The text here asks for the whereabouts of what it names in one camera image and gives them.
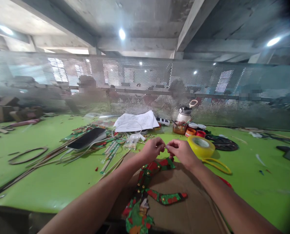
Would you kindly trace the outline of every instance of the tape roll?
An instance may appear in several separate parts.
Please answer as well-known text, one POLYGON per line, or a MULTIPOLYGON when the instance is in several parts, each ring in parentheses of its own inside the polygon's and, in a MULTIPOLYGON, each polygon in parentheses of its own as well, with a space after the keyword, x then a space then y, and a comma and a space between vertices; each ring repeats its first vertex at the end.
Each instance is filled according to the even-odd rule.
POLYGON ((188 137, 188 143, 195 155, 200 159, 211 158, 215 151, 214 144, 200 136, 188 137))

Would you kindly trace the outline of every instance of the phone screen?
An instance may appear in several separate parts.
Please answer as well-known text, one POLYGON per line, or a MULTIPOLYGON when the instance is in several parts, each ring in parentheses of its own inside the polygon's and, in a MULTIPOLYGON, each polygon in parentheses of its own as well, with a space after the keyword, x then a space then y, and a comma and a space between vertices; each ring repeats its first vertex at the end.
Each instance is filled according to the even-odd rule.
POLYGON ((94 128, 91 131, 83 134, 79 139, 72 142, 67 146, 67 148, 72 148, 76 150, 80 150, 82 148, 85 148, 90 143, 92 143, 98 136, 100 136, 106 129, 103 128, 94 128))

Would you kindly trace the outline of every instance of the person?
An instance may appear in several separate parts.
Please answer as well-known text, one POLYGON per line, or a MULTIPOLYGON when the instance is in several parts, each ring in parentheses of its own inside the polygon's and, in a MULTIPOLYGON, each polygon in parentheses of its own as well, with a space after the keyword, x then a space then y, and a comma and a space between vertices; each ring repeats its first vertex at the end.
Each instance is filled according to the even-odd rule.
POLYGON ((40 234, 95 233, 106 220, 123 187, 143 165, 166 149, 201 182, 234 233, 280 233, 263 216, 227 187, 195 156, 187 141, 167 145, 159 137, 149 140, 141 152, 122 164, 60 211, 40 234))

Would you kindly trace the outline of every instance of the black disc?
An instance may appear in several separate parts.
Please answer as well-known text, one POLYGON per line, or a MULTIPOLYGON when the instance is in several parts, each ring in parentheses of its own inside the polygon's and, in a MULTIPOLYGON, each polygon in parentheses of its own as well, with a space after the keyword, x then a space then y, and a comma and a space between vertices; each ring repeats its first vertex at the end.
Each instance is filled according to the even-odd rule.
POLYGON ((239 149, 235 142, 221 136, 206 135, 206 139, 211 141, 217 150, 235 151, 239 149))

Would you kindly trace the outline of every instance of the mesh partition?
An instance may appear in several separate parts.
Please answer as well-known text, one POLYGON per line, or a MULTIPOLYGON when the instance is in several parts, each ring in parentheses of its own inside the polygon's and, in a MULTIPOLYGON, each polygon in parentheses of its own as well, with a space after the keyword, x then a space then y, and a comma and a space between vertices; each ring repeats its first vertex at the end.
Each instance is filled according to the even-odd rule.
POLYGON ((0 51, 6 95, 59 113, 173 120, 196 99, 196 123, 290 130, 290 66, 0 51))

